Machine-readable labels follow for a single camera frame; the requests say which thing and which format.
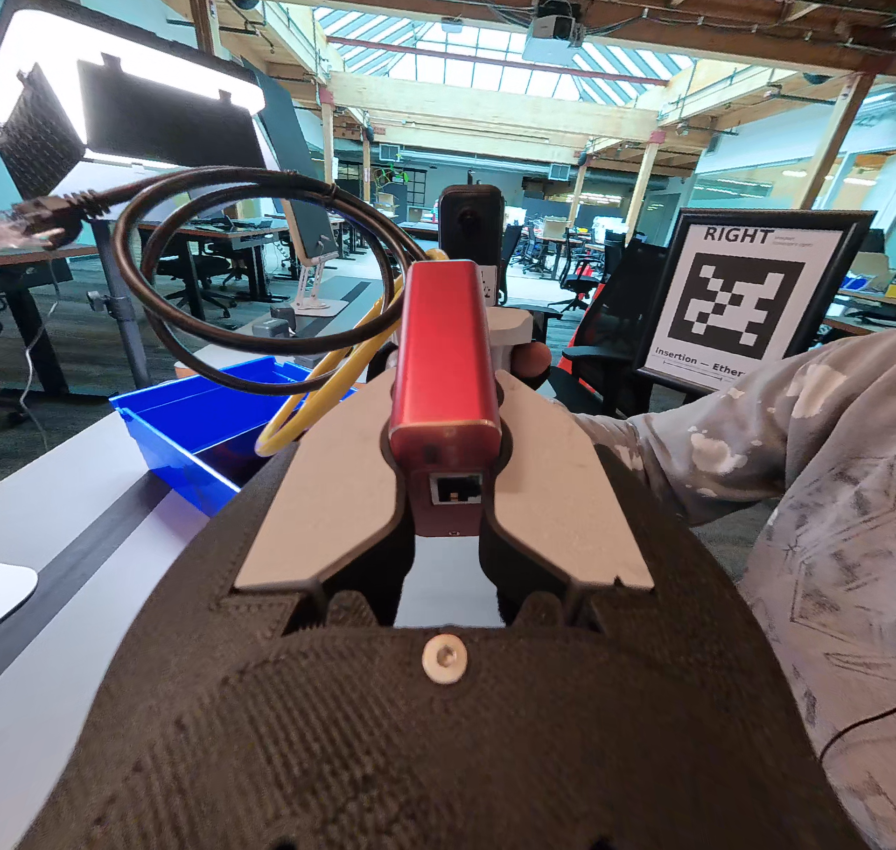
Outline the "person's patterned clothing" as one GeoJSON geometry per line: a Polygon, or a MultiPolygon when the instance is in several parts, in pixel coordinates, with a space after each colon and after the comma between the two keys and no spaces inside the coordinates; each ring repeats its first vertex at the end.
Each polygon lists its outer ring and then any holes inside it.
{"type": "Polygon", "coordinates": [[[894,539],[894,477],[872,461],[784,498],[739,585],[872,848],[894,848],[894,539]]]}

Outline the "ceiling projector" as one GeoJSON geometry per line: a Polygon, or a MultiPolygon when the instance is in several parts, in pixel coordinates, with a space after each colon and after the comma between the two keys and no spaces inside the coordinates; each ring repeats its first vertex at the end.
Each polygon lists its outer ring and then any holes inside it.
{"type": "Polygon", "coordinates": [[[523,44],[521,60],[571,67],[584,37],[581,4],[570,0],[538,0],[523,44]]]}

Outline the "small black box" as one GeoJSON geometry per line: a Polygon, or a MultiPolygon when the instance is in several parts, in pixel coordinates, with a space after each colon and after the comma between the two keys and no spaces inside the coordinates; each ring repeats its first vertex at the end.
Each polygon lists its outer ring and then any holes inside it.
{"type": "Polygon", "coordinates": [[[266,318],[257,318],[251,325],[251,333],[259,338],[294,338],[297,328],[297,313],[291,306],[271,306],[266,318]]]}

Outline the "red ethernet adapter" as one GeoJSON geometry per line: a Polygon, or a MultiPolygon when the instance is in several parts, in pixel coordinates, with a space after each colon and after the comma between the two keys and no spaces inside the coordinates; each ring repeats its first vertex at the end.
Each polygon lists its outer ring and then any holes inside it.
{"type": "Polygon", "coordinates": [[[417,262],[405,283],[388,444],[421,537],[479,535],[501,451],[481,284],[469,260],[417,262]]]}

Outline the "light stand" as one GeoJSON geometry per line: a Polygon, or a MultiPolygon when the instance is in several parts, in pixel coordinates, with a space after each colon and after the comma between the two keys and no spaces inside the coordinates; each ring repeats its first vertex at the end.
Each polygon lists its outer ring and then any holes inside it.
{"type": "Polygon", "coordinates": [[[115,320],[133,383],[137,389],[146,388],[151,385],[148,359],[141,340],[132,297],[112,250],[109,222],[90,220],[89,225],[96,242],[107,287],[105,296],[91,297],[91,306],[95,310],[105,309],[115,320]]]}

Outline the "person's right hand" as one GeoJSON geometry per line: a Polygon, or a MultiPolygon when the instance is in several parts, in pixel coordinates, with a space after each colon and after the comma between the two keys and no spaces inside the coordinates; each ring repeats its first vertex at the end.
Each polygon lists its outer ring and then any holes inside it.
{"type": "Polygon", "coordinates": [[[544,374],[549,372],[551,366],[552,352],[542,342],[518,344],[511,351],[510,371],[517,379],[535,380],[541,383],[544,374]]]}

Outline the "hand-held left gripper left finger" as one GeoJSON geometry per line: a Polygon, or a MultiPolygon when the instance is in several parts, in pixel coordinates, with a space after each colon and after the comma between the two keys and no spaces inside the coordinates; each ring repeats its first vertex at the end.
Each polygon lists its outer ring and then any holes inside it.
{"type": "Polygon", "coordinates": [[[304,590],[322,610],[353,590],[382,625],[394,624],[416,543],[405,479],[386,449],[395,375],[367,382],[297,443],[237,592],[304,590]]]}

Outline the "framed tag sign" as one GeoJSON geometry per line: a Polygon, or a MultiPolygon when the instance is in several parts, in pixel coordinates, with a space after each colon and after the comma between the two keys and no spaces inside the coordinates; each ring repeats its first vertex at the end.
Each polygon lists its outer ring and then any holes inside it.
{"type": "Polygon", "coordinates": [[[701,396],[806,351],[875,216],[682,209],[635,373],[701,396]]]}

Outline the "white stand base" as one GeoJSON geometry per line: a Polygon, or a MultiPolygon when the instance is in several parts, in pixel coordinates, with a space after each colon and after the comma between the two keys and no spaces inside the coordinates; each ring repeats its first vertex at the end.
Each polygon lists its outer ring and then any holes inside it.
{"type": "Polygon", "coordinates": [[[39,582],[39,573],[33,568],[1,563],[1,621],[20,609],[30,598],[39,582]]]}

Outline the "studio light panel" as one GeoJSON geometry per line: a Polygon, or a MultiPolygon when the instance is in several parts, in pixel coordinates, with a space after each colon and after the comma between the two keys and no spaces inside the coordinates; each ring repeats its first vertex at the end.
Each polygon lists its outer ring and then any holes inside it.
{"type": "Polygon", "coordinates": [[[20,198],[86,160],[262,168],[254,73],[70,0],[2,4],[2,164],[20,198]]]}

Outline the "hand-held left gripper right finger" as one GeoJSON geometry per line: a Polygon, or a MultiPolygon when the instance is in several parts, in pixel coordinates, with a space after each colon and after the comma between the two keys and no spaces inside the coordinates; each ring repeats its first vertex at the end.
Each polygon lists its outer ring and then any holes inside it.
{"type": "Polygon", "coordinates": [[[499,607],[546,592],[574,619],[589,595],[654,580],[590,437],[565,409],[498,371],[502,446],[485,500],[483,571],[499,607]]]}

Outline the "blue plastic bin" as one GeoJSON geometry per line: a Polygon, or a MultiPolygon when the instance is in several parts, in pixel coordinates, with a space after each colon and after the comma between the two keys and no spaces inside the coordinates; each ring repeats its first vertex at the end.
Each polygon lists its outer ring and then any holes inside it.
{"type": "Polygon", "coordinates": [[[193,376],[115,396],[110,405],[149,470],[211,518],[264,466],[254,443],[286,399],[193,376]]]}

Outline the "person's right forearm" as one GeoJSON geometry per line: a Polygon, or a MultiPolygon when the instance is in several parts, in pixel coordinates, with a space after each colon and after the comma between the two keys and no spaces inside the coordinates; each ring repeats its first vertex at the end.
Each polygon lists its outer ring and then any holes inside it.
{"type": "Polygon", "coordinates": [[[696,527],[799,479],[894,456],[894,330],[767,363],[682,407],[625,420],[571,414],[696,527]]]}

